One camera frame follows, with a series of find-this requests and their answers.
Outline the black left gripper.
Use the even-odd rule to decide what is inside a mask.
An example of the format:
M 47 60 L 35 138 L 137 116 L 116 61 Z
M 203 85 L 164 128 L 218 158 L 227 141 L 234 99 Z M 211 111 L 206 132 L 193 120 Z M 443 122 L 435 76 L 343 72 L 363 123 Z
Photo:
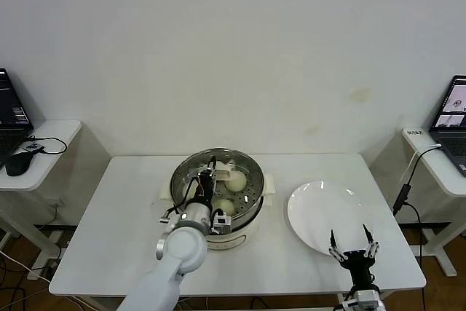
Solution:
M 203 165 L 198 173 L 197 188 L 194 193 L 192 202 L 198 202 L 203 205 L 210 205 L 215 192 L 217 159 L 212 156 L 208 165 Z

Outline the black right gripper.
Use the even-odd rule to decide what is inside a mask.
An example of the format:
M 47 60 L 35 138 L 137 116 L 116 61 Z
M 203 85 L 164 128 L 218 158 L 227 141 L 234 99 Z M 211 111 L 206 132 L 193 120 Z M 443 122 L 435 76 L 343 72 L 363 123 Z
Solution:
M 379 243 L 374 240 L 372 233 L 365 224 L 363 229 L 368 241 L 367 248 L 343 253 L 337 248 L 336 238 L 333 230 L 331 230 L 331 247 L 328 251 L 344 269 L 349 271 L 354 284 L 372 284 L 374 281 L 370 268 L 375 264 L 375 255 L 379 250 Z

